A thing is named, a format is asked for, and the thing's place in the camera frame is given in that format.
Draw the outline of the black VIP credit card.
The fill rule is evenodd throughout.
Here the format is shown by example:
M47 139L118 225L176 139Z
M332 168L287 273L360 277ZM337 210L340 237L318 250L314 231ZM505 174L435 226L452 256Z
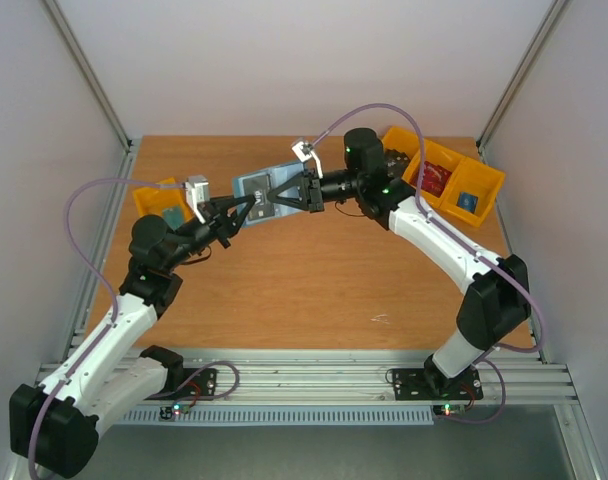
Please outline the black VIP credit card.
M271 186L271 177L268 173L255 173L241 179L243 195L251 195L255 200L246 217L245 224L247 226L272 220L276 217L275 205L268 200L268 192Z

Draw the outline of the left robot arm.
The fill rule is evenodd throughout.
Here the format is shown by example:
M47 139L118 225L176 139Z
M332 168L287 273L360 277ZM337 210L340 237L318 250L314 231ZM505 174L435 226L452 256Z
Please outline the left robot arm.
M127 275L104 318L53 373L11 395L10 446L27 459L31 478L39 468L74 477L126 412L144 400L178 396L201 374L188 372L180 354L160 346L143 350L126 371L114 369L175 300L182 285L176 268L214 242L229 247L254 204L251 195L216 197L177 229L157 215L135 222Z

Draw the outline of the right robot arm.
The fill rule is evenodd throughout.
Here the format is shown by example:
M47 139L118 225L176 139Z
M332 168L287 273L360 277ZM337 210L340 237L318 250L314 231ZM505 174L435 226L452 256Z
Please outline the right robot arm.
M476 360L530 317L526 264L476 245L435 213L413 186L390 176L384 146L373 130L352 129L343 145L344 169L306 169L271 188L267 198L308 212L353 199L363 215L409 241L448 275L463 301L454 333L425 360L422 380L433 397L447 396Z

